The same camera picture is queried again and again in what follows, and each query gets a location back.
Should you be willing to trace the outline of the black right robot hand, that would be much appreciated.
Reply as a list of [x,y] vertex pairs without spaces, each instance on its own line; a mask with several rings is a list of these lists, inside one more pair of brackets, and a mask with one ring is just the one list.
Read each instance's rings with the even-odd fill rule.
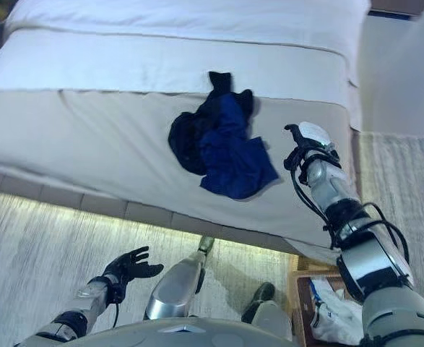
[[326,151],[330,153],[335,150],[329,134],[320,126],[302,121],[299,124],[288,124],[284,130],[289,131],[296,146],[293,153],[306,153],[309,150]]

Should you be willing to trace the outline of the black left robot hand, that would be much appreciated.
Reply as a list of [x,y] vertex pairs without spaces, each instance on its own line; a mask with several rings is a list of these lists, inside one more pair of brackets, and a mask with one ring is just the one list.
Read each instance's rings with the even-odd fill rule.
[[106,266],[103,276],[121,286],[137,278],[153,278],[163,271],[164,265],[150,264],[148,258],[148,246],[124,253]]

